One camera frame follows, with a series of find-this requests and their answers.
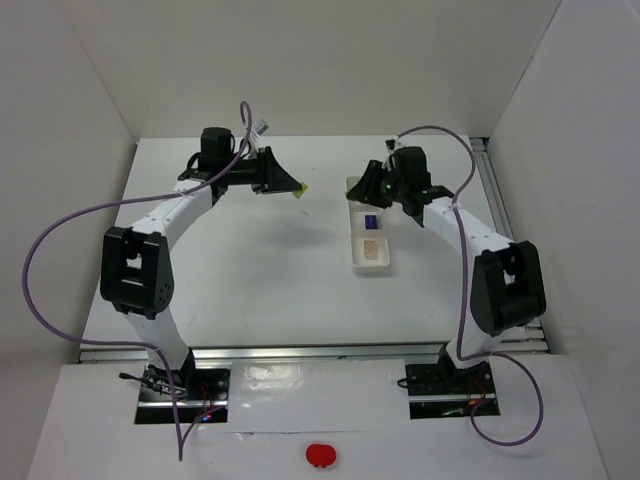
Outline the purple lego brick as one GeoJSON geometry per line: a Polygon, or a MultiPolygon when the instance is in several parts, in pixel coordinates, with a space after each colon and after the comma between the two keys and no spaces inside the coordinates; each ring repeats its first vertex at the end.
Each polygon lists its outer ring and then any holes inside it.
{"type": "Polygon", "coordinates": [[[379,219],[376,214],[365,214],[363,223],[366,230],[378,230],[380,228],[379,219]]]}

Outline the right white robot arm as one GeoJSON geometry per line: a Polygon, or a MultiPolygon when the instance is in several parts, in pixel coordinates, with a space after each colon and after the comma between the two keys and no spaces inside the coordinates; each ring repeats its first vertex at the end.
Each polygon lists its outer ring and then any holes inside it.
{"type": "Polygon", "coordinates": [[[379,209],[400,205],[407,216],[437,234],[462,259],[461,318],[456,334],[440,349],[432,371],[409,378],[409,387],[467,383],[509,330],[545,312],[535,245],[495,232],[465,210],[448,188],[433,184],[422,148],[402,147],[384,162],[369,161],[364,174],[348,186],[346,197],[379,209]]]}

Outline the green lego brick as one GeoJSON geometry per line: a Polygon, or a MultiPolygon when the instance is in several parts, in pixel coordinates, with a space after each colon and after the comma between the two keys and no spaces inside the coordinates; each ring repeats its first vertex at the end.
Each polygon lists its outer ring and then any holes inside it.
{"type": "Polygon", "coordinates": [[[305,183],[301,183],[301,184],[300,184],[300,188],[299,188],[298,190],[295,190],[295,191],[293,192],[293,195],[294,195],[296,198],[301,198],[301,197],[304,195],[304,193],[307,191],[307,189],[308,189],[308,185],[307,185],[307,184],[305,184],[305,183]]]}

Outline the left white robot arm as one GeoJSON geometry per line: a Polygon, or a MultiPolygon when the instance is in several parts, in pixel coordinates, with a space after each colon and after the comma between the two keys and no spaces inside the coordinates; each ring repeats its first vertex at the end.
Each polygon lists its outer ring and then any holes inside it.
{"type": "Polygon", "coordinates": [[[171,250],[231,186],[249,186],[257,195],[305,190],[270,147],[257,146],[254,134],[237,141],[227,128],[208,127],[170,198],[132,225],[104,234],[101,297],[125,316],[144,343],[149,355],[145,376],[156,385],[193,387],[195,358],[170,311],[175,291],[171,250]]]}

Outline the white lego brick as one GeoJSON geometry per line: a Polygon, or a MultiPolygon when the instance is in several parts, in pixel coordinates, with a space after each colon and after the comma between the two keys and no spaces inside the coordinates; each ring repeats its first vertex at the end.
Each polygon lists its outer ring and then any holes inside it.
{"type": "Polygon", "coordinates": [[[374,261],[379,257],[378,244],[373,239],[363,240],[363,255],[366,260],[374,261]]]}

